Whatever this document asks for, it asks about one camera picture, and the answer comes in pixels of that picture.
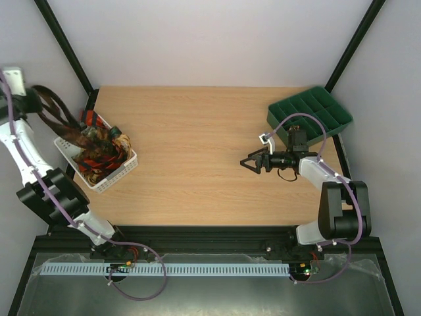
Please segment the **brown red patterned tie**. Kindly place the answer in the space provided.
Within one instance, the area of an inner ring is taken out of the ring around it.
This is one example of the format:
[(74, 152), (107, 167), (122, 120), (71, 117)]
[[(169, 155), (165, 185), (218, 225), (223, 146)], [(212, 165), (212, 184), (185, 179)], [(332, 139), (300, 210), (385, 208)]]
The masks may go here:
[(39, 118), (60, 138), (88, 153), (99, 153), (94, 141), (82, 134), (82, 127), (69, 111), (63, 100), (52, 90), (42, 85), (32, 86), (39, 100)]

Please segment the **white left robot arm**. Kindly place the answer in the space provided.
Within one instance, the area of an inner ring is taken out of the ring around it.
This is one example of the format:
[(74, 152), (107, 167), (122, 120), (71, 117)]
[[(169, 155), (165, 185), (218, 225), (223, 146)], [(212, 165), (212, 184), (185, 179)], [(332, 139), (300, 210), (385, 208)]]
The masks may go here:
[(89, 208), (84, 191), (62, 169), (39, 153), (27, 121), (37, 113), (60, 136), (80, 129), (62, 100), (44, 86), (25, 88), (20, 68), (1, 71), (1, 143), (16, 163), (23, 188), (19, 200), (47, 224), (74, 228), (86, 235), (102, 258), (121, 259), (127, 247), (121, 232)]

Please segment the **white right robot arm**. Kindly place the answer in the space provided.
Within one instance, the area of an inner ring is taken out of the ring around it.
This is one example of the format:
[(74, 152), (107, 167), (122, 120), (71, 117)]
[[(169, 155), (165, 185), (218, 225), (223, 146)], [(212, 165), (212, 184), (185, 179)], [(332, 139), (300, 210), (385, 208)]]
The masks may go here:
[(274, 151), (267, 148), (248, 154), (240, 165), (260, 174), (292, 169), (296, 176), (306, 178), (320, 191), (318, 218), (296, 228), (296, 236), (287, 241), (288, 253), (304, 256), (310, 245), (353, 245), (369, 236), (372, 230), (368, 187), (352, 181), (330, 168), (315, 152)]

